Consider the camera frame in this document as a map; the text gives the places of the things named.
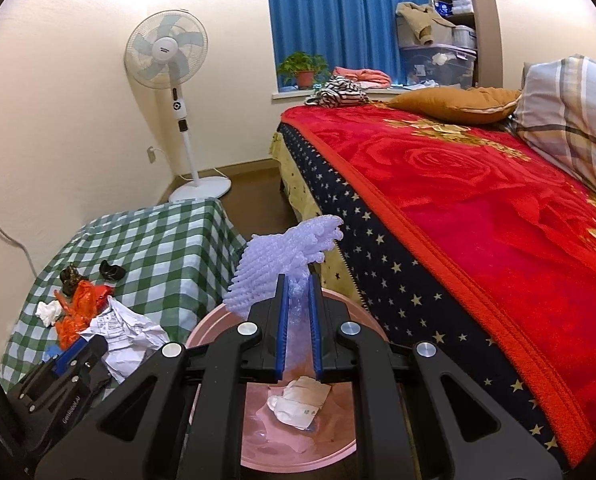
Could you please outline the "blue plastic bag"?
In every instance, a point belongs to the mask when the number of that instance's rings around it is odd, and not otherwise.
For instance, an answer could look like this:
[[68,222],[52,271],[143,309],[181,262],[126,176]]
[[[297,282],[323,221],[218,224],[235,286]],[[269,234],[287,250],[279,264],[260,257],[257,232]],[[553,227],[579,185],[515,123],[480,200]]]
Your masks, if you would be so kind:
[[56,356],[61,356],[62,355],[62,350],[61,348],[58,346],[58,344],[53,344],[52,346],[48,347],[44,354],[43,354],[43,360],[44,361],[49,361],[51,359],[54,359]]

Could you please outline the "small white tissue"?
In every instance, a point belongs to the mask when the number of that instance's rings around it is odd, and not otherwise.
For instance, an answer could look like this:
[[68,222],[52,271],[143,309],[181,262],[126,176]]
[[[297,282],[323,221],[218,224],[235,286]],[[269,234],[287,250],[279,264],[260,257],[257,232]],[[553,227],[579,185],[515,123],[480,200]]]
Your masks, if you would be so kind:
[[35,316],[45,327],[54,326],[62,315],[62,305],[56,299],[51,302],[40,301],[35,309]]

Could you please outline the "purple foam fruit net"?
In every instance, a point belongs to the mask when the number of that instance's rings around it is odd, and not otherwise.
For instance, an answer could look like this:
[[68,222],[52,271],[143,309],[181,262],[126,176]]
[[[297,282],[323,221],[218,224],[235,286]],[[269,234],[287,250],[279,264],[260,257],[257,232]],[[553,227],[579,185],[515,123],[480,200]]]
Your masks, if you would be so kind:
[[309,266],[322,263],[326,253],[336,247],[343,237],[341,224],[341,218],[324,214],[281,234],[255,235],[243,251],[224,296],[223,304],[229,312],[247,318],[254,304],[275,296],[277,278],[287,278],[287,372],[311,356]]

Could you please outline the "orange plastic bag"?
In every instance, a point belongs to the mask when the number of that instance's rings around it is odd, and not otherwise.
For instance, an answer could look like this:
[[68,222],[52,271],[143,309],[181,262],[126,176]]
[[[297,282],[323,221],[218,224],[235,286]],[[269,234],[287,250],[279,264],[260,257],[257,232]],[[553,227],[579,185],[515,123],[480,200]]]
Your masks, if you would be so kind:
[[62,307],[62,315],[55,324],[61,350],[72,346],[92,319],[107,308],[112,292],[111,286],[95,285],[87,280],[78,282],[71,299],[63,296],[60,290],[54,292]]

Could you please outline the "white paper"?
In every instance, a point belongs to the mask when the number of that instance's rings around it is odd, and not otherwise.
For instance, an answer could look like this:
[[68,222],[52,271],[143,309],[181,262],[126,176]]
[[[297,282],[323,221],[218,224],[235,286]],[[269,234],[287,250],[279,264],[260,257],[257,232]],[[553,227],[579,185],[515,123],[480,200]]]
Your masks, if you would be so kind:
[[138,366],[170,342],[167,332],[157,323],[125,307],[113,297],[107,307],[90,321],[80,336],[91,340],[104,337],[107,352],[102,357],[111,377],[118,383],[132,375]]

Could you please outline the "dark brown wrapper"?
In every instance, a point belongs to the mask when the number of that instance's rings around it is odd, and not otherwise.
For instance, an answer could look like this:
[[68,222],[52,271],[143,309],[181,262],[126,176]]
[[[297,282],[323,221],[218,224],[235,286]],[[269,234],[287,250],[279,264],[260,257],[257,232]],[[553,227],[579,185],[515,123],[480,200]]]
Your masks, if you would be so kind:
[[81,274],[76,266],[69,264],[59,274],[61,281],[61,293],[63,296],[72,298],[81,281],[87,281],[88,277]]

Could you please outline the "small black item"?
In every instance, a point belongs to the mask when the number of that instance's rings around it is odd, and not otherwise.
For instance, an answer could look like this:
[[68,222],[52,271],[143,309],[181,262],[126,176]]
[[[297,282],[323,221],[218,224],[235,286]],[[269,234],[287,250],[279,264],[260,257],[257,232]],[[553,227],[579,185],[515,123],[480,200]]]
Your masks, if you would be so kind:
[[102,260],[99,265],[99,273],[106,281],[119,282],[123,280],[126,275],[126,270],[122,268],[122,266],[109,263],[107,260]]

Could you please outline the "clear plastic bag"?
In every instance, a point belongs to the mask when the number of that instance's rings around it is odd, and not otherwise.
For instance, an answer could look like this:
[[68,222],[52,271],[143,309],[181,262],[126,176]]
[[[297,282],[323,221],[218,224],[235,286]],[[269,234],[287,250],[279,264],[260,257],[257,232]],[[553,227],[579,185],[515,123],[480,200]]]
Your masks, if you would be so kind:
[[321,442],[316,431],[303,431],[279,422],[266,405],[246,417],[243,439],[256,445],[287,446],[297,453]]

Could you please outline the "white plastic shopping bag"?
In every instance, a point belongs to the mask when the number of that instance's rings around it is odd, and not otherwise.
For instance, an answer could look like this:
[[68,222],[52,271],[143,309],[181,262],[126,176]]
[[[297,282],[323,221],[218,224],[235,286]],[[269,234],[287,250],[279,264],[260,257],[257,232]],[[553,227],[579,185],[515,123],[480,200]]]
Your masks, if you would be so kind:
[[269,396],[267,407],[282,424],[307,430],[323,407],[331,390],[312,377],[300,376],[289,382],[279,396]]

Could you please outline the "yellow star bed skirt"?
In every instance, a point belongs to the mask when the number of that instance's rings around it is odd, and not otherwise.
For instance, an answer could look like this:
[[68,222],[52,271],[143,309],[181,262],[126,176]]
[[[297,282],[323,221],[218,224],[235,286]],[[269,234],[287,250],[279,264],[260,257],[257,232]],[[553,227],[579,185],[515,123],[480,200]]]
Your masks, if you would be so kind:
[[[270,155],[279,165],[281,188],[299,222],[319,216],[322,211],[307,187],[307,182],[301,176],[296,162],[289,153],[283,136],[279,132],[273,134]],[[319,265],[319,276],[322,284],[350,298],[356,304],[363,306],[359,289],[353,281],[347,263],[339,248],[326,253],[324,262]]]

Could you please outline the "navy star bedsheet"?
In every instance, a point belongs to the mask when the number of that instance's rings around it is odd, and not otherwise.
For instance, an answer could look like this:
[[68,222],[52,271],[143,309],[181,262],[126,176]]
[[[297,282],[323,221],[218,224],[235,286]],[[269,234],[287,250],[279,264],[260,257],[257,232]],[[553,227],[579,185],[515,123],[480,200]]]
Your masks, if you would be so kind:
[[391,234],[349,181],[299,130],[283,122],[272,141],[288,194],[315,203],[319,214],[342,219],[341,267],[325,283],[353,292],[390,341],[422,339],[440,349],[501,404],[556,460],[565,459],[555,432],[524,378],[452,294]]

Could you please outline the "green white checkered tablecloth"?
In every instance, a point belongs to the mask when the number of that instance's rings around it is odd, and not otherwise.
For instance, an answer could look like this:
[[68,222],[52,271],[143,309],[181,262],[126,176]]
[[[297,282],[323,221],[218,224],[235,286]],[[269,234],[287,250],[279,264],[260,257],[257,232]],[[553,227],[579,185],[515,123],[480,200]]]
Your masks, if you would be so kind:
[[245,239],[218,200],[164,204],[99,217],[79,229],[34,281],[0,360],[0,383],[16,384],[57,334],[35,315],[36,304],[60,289],[59,274],[75,266],[99,283],[100,263],[121,266],[114,298],[148,316],[178,342],[222,303]]

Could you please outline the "zebra striped cloth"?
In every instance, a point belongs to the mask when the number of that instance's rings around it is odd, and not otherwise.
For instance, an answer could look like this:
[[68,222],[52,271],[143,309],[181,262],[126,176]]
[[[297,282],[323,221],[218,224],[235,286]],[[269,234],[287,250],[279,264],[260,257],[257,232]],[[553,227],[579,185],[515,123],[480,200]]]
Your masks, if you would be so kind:
[[307,106],[326,108],[353,107],[368,103],[369,97],[360,84],[344,76],[332,76],[326,84],[304,100]]

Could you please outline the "pink folded cloth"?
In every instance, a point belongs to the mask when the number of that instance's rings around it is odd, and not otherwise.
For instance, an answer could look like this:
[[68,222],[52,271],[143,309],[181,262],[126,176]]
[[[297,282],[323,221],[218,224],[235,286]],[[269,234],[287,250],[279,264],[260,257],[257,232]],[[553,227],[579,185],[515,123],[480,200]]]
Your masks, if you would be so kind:
[[369,68],[353,70],[352,68],[336,66],[333,75],[354,81],[363,89],[386,89],[392,84],[389,75],[381,70],[370,70]]

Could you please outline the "potted green plant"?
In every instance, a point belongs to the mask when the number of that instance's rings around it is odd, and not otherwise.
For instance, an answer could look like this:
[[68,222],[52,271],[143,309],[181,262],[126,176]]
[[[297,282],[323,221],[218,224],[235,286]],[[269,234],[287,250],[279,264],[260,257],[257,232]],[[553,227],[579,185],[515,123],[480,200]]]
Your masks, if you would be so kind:
[[322,84],[330,76],[325,58],[320,54],[296,51],[282,60],[276,71],[285,84],[294,81],[300,90],[310,89],[313,84]]

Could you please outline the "red floral blanket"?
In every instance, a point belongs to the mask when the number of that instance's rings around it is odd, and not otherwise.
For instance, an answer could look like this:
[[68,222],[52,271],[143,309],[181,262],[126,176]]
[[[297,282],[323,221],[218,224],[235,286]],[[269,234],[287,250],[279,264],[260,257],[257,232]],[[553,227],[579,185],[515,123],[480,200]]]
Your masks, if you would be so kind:
[[596,197],[500,130],[383,104],[301,105],[283,122],[493,336],[560,466],[580,464],[596,442]]

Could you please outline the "orange brown pillow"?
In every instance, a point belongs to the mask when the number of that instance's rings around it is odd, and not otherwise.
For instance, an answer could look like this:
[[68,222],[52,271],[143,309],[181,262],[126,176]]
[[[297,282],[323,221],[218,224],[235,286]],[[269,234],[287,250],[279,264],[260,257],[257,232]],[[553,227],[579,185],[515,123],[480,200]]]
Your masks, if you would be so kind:
[[478,126],[502,122],[516,110],[521,96],[520,90],[503,88],[435,87],[405,91],[387,105],[446,124]]

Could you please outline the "clear storage box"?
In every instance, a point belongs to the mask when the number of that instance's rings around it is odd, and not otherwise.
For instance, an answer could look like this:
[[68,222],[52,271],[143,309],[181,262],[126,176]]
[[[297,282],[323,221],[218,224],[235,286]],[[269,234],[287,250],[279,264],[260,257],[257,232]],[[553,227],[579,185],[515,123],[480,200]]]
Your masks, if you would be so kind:
[[439,86],[470,88],[474,84],[477,52],[447,44],[401,49],[406,84],[435,81]]

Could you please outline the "white standing fan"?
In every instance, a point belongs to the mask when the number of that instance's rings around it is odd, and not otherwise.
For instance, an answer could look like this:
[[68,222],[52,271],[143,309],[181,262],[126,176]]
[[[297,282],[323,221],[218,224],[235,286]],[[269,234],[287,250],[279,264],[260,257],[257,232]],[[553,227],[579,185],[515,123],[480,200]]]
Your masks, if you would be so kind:
[[194,161],[183,84],[200,70],[209,50],[206,27],[186,10],[165,10],[141,21],[124,51],[127,73],[142,86],[168,90],[177,130],[182,137],[191,180],[169,196],[171,203],[223,197],[232,187],[224,174],[201,177]]

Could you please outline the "blue curtain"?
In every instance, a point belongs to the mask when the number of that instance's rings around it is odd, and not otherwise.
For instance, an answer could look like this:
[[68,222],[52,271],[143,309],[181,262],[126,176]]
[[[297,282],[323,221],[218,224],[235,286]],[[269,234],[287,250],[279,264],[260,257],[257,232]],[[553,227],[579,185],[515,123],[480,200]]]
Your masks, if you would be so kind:
[[336,66],[381,70],[404,81],[395,8],[428,0],[269,0],[275,62],[296,52]]

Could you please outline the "beige jacket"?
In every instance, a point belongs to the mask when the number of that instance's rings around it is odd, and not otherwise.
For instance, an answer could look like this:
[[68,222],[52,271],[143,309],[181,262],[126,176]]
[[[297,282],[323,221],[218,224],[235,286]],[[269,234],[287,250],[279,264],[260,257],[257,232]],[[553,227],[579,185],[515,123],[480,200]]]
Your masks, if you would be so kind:
[[395,7],[400,48],[453,44],[455,26],[429,4],[399,2]]

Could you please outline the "plaid grey pillow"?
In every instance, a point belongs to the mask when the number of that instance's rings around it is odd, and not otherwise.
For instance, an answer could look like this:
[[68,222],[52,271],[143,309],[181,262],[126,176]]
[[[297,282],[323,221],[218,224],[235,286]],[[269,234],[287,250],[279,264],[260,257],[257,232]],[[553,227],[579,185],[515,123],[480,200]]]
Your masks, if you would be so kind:
[[525,67],[516,136],[596,194],[596,62],[575,54]]

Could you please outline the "wooden bookshelf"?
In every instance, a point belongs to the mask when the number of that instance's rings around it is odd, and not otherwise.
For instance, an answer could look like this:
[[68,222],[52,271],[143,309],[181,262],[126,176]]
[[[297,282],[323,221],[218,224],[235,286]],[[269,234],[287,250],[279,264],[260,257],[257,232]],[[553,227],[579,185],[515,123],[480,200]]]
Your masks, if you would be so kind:
[[473,11],[450,16],[454,24],[472,26],[476,32],[478,60],[474,84],[503,87],[503,44],[496,0],[472,0]]

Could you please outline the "wall power outlet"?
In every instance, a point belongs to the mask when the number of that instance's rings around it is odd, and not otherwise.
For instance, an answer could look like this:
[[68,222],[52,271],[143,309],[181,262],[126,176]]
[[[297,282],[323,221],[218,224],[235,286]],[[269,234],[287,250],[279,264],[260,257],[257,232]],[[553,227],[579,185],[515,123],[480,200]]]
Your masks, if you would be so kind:
[[147,148],[147,153],[149,157],[149,162],[153,164],[157,161],[157,150],[154,146],[149,146],[149,148]]

